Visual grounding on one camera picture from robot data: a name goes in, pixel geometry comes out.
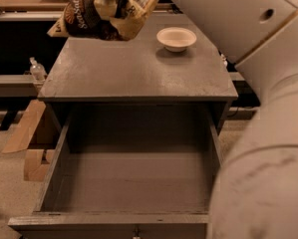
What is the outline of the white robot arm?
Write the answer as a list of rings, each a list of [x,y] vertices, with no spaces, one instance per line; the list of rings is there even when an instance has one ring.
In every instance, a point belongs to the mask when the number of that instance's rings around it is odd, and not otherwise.
[[[298,239],[298,0],[172,0],[260,101],[213,187],[207,239]]]

